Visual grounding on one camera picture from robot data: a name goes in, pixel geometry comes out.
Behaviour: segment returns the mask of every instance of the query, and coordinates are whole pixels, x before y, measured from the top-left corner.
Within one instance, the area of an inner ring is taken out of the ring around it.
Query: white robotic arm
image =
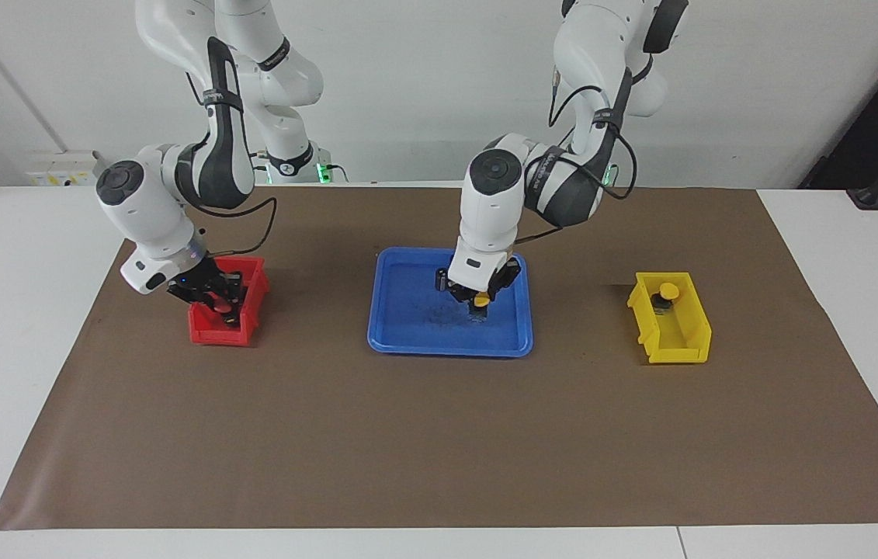
[[[184,206],[234,209],[252,193],[245,111],[261,124],[276,172],[317,172],[318,148],[290,107],[321,98],[321,73],[292,50],[269,0],[137,0],[136,21],[156,54],[201,84],[208,132],[194,144],[147,146],[100,178],[101,207],[137,245],[122,275],[140,293],[168,284],[236,321],[237,287],[208,257]]]
[[[518,273],[513,248],[523,208],[556,227],[590,219],[605,193],[624,116],[650,116],[666,81],[652,70],[684,21],[687,0],[567,0],[556,36],[559,77],[576,93],[577,125],[568,149],[509,134],[470,163],[460,201],[460,238],[445,280],[437,284],[471,314]],[[631,100],[635,93],[636,102]]]

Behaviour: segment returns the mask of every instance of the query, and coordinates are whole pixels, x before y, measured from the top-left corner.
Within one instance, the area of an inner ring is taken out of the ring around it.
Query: white tabletop
[[[878,402],[878,214],[843,193],[761,196]],[[0,496],[119,244],[92,189],[0,189]],[[219,555],[846,559],[878,557],[878,526],[0,533],[3,557]]]

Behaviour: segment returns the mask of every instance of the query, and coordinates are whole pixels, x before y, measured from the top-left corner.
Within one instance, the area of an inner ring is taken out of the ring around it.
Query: white table
[[[878,402],[878,214],[843,193],[761,196]],[[92,189],[0,189],[0,496],[120,241]],[[849,559],[878,557],[878,525],[0,533],[0,557],[77,556]]]

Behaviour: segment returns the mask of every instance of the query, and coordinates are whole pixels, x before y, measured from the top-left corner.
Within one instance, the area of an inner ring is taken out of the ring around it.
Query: blue tray
[[[387,248],[377,262],[367,339],[381,353],[519,358],[531,353],[532,311],[525,261],[518,279],[489,307],[486,321],[435,289],[436,270],[449,268],[444,248]]]

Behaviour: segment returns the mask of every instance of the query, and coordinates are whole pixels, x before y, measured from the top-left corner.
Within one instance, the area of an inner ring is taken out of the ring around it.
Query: brown table cover
[[[878,407],[757,193],[642,190],[525,245],[535,350],[498,361],[366,342],[376,255],[454,245],[459,192],[273,192],[254,348],[110,273],[0,530],[878,523]],[[214,250],[265,226],[194,218]],[[708,364],[647,365],[641,270],[691,272]]]

